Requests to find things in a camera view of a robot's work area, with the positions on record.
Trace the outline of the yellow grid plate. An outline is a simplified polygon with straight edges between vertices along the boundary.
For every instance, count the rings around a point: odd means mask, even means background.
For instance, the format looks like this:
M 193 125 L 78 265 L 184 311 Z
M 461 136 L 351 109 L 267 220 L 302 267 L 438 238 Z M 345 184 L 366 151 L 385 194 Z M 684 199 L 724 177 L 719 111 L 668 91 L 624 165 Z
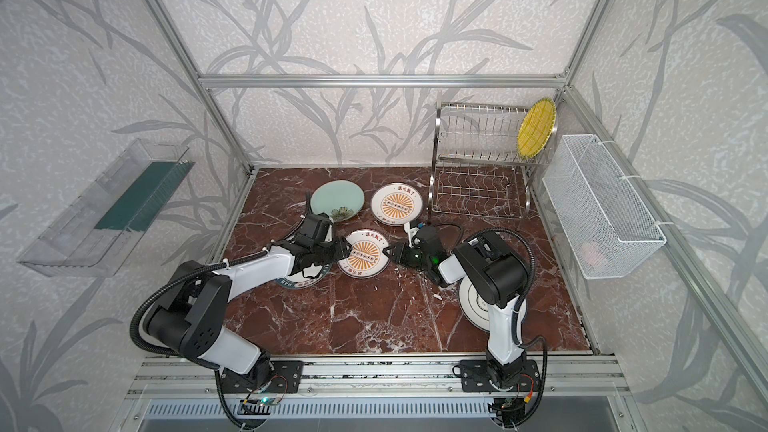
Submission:
M 556 105 L 550 98 L 540 99 L 528 110 L 517 137 L 517 152 L 522 159 L 532 159 L 546 147 L 556 118 Z

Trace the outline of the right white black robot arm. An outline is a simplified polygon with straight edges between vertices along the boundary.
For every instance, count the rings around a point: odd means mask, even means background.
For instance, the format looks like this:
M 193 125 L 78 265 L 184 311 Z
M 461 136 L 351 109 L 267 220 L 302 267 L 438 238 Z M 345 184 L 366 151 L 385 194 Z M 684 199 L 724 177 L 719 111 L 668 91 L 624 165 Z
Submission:
M 408 240 L 383 249 L 393 263 L 423 273 L 440 287 L 467 280 L 487 305 L 488 361 L 506 367 L 528 347 L 522 341 L 527 296 L 536 278 L 536 259 L 519 232 L 492 227 L 474 233 L 450 250 L 438 228 L 424 225 L 408 232 Z

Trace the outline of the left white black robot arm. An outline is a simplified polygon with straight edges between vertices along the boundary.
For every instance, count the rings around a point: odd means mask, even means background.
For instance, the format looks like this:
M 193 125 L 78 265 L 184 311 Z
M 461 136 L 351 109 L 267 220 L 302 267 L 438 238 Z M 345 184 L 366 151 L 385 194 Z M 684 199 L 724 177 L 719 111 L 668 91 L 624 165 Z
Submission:
M 249 256 L 181 264 L 135 312 L 132 342 L 146 352 L 182 357 L 260 387 L 273 376 L 270 353 L 224 326 L 228 305 L 269 282 L 348 258 L 352 245 L 345 237 L 334 238 L 331 226 L 327 215 L 308 214 L 287 238 Z

